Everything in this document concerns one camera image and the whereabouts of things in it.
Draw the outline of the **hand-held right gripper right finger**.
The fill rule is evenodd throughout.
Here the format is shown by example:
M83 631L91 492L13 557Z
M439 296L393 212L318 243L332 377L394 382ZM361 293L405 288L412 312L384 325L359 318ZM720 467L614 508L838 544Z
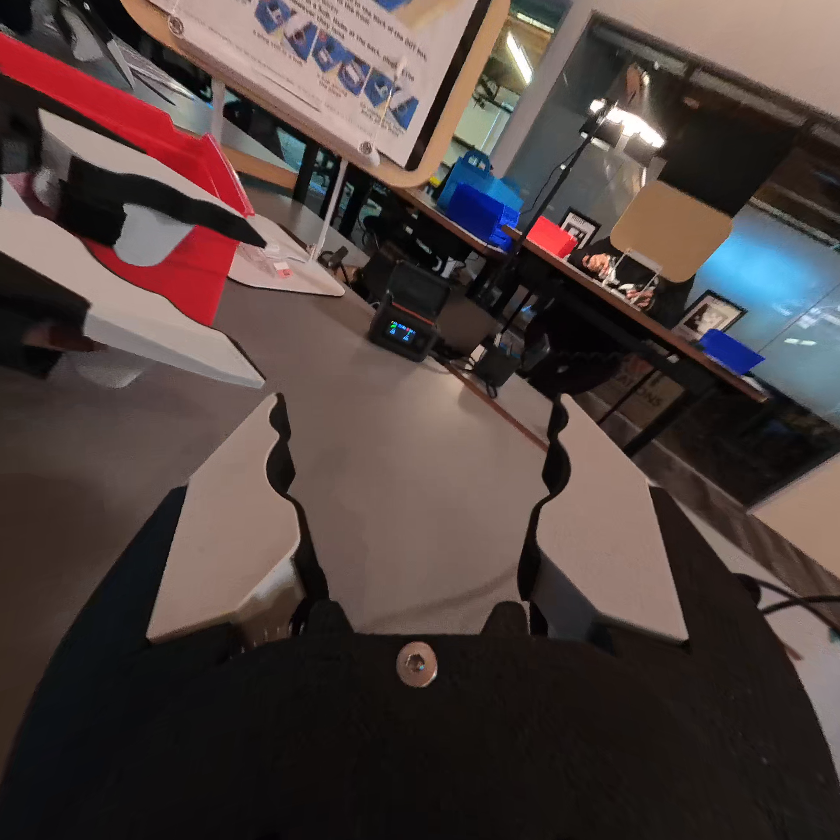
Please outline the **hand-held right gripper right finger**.
M567 396L552 406L548 440L547 493L532 509L518 567L532 631L583 641L616 626L685 643L644 474Z

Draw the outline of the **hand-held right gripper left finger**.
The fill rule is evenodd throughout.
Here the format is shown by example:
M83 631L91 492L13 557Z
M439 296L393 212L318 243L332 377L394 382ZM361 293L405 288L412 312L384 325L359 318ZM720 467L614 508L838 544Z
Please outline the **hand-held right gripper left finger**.
M154 644L222 625L260 644L297 633L329 599L281 393L268 395L185 485L146 632Z

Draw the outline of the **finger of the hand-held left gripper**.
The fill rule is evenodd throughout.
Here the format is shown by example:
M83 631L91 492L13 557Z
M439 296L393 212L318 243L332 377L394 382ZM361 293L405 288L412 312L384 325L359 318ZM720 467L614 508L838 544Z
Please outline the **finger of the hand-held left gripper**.
M38 119L36 195L73 235L138 267L163 263L195 228L266 247L242 212L166 164L53 112Z
M226 334L113 274L80 240L46 218L3 210L1 255L83 297L89 310L82 331L94 342L217 382L251 389L265 383Z

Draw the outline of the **red plastic bin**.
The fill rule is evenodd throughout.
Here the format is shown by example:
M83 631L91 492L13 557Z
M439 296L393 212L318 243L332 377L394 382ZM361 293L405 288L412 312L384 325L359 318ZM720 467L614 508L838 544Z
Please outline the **red plastic bin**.
M93 129L147 153L245 217L254 215L237 173L210 134L193 136L154 105L7 35L1 36L1 68L3 77L69 107L73 116L91 119ZM141 267L125 262L109 246L85 237L81 241L111 272L161 294L206 326L214 322L238 246L197 227L159 265Z

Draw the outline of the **clear label holder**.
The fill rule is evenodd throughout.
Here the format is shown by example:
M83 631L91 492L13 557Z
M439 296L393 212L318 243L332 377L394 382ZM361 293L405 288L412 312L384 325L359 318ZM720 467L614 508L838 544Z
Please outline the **clear label holder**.
M265 247L239 244L230 278L245 285L265 286L291 276L291 266L281 248L274 243Z

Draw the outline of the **black power adapter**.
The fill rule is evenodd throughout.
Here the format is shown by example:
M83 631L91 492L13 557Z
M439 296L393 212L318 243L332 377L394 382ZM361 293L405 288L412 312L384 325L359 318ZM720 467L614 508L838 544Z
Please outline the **black power adapter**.
M499 341L486 339L471 368L471 374L485 388L491 400L522 367L523 343L518 336L497 336Z

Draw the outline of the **wooden table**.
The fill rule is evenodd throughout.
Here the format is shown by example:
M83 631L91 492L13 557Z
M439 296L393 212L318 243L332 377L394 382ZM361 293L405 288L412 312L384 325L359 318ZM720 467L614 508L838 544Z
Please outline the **wooden table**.
M504 227L511 236L512 255L525 250L558 278L550 299L586 324L590 333L602 333L628 354L646 362L652 371L679 385L678 397L623 447L633 458L656 437L685 415L690 408L719 392L736 392L758 405L768 405L770 395L754 380L737 375L707 356L697 343L681 339L673 331L634 308L620 295L601 287L582 270L524 237L516 228Z

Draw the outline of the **blue bin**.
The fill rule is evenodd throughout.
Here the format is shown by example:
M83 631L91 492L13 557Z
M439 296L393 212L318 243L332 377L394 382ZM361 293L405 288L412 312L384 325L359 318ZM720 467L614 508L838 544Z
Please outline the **blue bin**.
M697 342L703 353L737 376L744 376L765 361L761 353L752 351L726 332L710 329Z

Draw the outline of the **framed printed tag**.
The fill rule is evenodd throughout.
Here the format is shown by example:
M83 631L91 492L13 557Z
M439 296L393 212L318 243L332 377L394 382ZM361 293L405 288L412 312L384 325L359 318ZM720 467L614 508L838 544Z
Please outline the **framed printed tag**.
M582 211L569 206L559 222L559 227L574 238L575 249L582 249L593 240L602 225Z
M698 343L709 331L728 331L747 312L747 309L714 290L705 290L688 307L671 331L688 343Z

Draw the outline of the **instruction sign on stand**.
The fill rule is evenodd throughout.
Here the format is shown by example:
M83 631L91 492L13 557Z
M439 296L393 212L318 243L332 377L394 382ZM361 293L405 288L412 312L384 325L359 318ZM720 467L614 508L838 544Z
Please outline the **instruction sign on stand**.
M502 1L121 2L143 33L308 142L305 200L320 148L339 169L316 259L352 166L391 188L423 186L443 162L504 24Z

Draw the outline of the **small red bin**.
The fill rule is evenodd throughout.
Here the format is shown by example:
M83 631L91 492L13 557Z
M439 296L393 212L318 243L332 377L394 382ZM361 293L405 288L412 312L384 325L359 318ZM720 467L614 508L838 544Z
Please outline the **small red bin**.
M558 259L568 258L579 245L577 237L542 215L533 221L528 231L527 243Z

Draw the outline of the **tan sign board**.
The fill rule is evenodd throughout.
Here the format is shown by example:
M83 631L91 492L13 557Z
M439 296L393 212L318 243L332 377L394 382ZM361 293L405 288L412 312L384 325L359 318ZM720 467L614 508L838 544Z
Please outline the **tan sign board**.
M610 233L621 254L681 284L730 236L730 216L661 181L645 185Z

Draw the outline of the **stack of blue bins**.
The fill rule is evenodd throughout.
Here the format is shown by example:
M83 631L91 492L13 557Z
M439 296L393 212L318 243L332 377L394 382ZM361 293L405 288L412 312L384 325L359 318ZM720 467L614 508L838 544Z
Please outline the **stack of blue bins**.
M513 182L494 176L490 158L478 150L462 154L447 175L437 197L439 212L486 245L509 252L523 206Z

